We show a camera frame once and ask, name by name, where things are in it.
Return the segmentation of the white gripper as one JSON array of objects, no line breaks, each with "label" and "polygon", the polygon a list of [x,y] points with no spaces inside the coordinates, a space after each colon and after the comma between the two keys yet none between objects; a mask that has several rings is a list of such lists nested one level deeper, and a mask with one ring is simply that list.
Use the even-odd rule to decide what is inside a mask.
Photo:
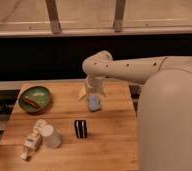
[{"label": "white gripper", "polygon": [[102,86],[103,80],[97,77],[87,76],[85,80],[85,88],[82,88],[78,94],[78,100],[81,101],[86,97],[88,93],[101,93],[102,96],[106,97],[106,91]]}]

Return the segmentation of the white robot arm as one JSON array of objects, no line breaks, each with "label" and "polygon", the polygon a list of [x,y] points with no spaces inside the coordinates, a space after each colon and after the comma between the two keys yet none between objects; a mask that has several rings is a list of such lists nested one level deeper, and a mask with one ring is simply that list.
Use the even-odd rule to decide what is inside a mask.
[{"label": "white robot arm", "polygon": [[192,56],[115,60],[100,51],[82,63],[80,98],[103,95],[106,77],[142,85],[138,101],[140,171],[192,171]]}]

